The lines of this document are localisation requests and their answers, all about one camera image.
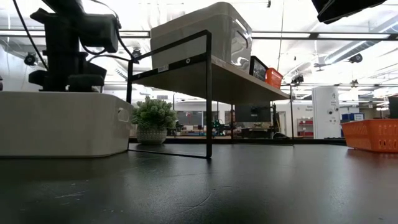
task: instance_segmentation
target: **ceiling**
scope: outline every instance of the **ceiling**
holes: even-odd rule
[[[89,13],[109,13],[109,10],[89,0],[82,0],[85,11]],[[232,0],[230,2],[242,15],[253,31],[277,32],[383,32],[385,26],[395,26],[398,21],[398,0],[388,0],[384,4],[365,9],[351,17],[325,25],[317,21],[317,12],[311,0]],[[29,15],[42,7],[50,10],[40,0],[19,0],[19,7],[30,30],[42,30],[42,24],[33,21]],[[114,9],[120,17],[123,30],[150,30],[167,21],[213,4],[214,0],[102,0]],[[22,29],[11,0],[0,0],[0,29]],[[7,49],[14,54],[25,55],[32,51],[27,38],[0,37],[0,44],[8,43]],[[45,48],[44,38],[35,38],[39,48]],[[142,53],[150,51],[149,39],[126,39],[130,49],[140,48]],[[339,52],[346,52],[357,45],[363,56],[361,63],[343,60],[331,65],[324,64]],[[278,68],[290,83],[292,76],[301,74],[305,83],[349,83],[358,79],[359,83],[398,84],[398,42],[381,41],[375,44],[345,40],[253,40],[252,55],[257,56],[269,67]],[[127,55],[123,50],[118,55]],[[95,61],[108,69],[107,82],[123,82],[119,72],[126,72],[127,65],[111,58]],[[136,73],[151,69],[151,60],[144,59],[134,67]],[[311,87],[300,87],[297,92],[307,95]]]

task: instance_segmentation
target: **orange basket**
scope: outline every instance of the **orange basket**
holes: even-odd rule
[[[347,146],[373,152],[398,152],[398,119],[343,123]]]
[[[266,83],[271,86],[280,89],[280,84],[282,83],[283,75],[281,75],[276,69],[268,68],[266,72]]]

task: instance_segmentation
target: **black mount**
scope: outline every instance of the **black mount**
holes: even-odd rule
[[[76,22],[43,9],[30,15],[44,24],[48,71],[37,70],[29,74],[29,82],[43,87],[41,91],[93,91],[103,86],[106,70],[86,61],[87,53],[79,51],[81,32]]]

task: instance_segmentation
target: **sticker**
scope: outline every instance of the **sticker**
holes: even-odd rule
[[[164,72],[164,71],[167,71],[168,69],[169,69],[169,65],[164,65],[164,66],[159,67],[157,69],[157,72]]]

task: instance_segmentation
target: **black table surface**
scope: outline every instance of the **black table surface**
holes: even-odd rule
[[[214,145],[211,160],[0,159],[0,222],[398,223],[397,174],[398,156],[328,145]]]

